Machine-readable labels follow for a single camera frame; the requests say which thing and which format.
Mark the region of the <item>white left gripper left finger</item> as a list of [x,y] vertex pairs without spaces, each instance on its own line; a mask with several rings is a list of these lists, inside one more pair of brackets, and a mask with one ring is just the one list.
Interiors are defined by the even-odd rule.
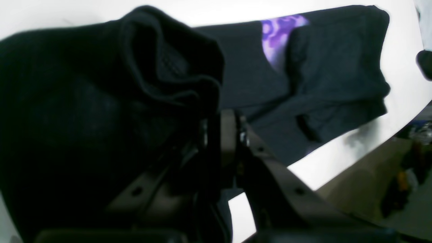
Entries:
[[237,121],[220,113],[171,145],[104,210],[117,228],[48,229],[36,243],[231,243],[218,207],[233,182]]

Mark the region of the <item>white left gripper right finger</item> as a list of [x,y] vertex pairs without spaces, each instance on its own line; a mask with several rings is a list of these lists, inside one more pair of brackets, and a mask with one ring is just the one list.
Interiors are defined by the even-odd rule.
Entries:
[[256,225],[248,243],[399,243],[397,231],[350,217],[329,205],[266,147],[242,115],[237,183]]

